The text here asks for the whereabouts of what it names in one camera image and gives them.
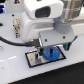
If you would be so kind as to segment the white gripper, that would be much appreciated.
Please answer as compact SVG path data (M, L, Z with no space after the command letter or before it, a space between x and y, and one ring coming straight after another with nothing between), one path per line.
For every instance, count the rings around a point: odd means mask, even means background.
M72 42L76 39L72 29L65 34L59 33L56 30L48 30L40 32L39 35L39 42L40 46L42 47L38 49L39 56L43 56L45 47L56 45L63 45L64 50L68 51Z

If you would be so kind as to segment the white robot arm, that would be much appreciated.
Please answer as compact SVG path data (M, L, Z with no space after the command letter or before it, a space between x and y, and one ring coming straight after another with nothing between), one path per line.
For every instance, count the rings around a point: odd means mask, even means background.
M71 27L84 0L24 0L20 37L25 46L36 48L66 44L75 39Z

